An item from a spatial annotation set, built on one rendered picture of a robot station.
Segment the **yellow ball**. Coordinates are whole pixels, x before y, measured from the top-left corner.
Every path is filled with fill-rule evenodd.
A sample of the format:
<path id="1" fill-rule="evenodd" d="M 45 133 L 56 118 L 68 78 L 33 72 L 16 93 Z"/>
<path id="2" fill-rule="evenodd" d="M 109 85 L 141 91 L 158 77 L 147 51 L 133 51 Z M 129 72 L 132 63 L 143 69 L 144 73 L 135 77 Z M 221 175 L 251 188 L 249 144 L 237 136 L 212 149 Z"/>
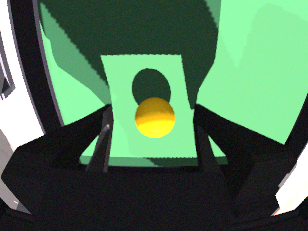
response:
<path id="1" fill-rule="evenodd" d="M 137 107 L 135 123 L 145 136 L 159 138 L 169 133 L 173 128 L 175 113 L 166 100 L 152 97 L 144 100 Z"/>

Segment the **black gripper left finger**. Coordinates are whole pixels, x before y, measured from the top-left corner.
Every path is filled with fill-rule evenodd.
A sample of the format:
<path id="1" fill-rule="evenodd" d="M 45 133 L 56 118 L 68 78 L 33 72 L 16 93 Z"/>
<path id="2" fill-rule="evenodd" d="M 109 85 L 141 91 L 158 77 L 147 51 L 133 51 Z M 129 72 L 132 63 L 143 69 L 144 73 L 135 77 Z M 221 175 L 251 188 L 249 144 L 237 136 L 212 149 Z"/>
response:
<path id="1" fill-rule="evenodd" d="M 16 147 L 10 160 L 79 170 L 80 156 L 98 136 L 85 171 L 107 172 L 113 126 L 112 104 L 106 104 L 77 121 Z"/>

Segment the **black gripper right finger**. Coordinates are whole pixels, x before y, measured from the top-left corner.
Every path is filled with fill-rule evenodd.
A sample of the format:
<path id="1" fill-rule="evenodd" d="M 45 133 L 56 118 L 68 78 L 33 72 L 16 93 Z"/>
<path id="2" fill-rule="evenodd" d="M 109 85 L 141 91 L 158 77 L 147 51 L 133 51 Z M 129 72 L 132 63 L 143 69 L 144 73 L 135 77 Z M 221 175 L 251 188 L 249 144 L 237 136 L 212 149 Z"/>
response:
<path id="1" fill-rule="evenodd" d="M 276 196 L 297 167 L 298 161 L 290 147 L 223 118 L 200 104 L 194 107 L 193 129 L 199 173 L 223 174 L 209 137 L 227 157 L 225 178 L 232 205 Z"/>

